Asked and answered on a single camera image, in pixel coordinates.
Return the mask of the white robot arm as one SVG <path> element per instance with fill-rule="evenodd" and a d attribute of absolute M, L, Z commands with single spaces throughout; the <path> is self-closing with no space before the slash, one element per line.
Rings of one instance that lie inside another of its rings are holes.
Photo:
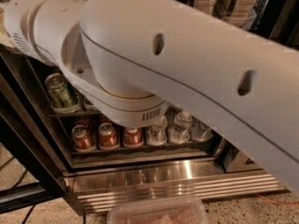
<path fill-rule="evenodd" d="M 10 0 L 4 27 L 115 123 L 179 106 L 299 192 L 299 51 L 176 0 Z"/>

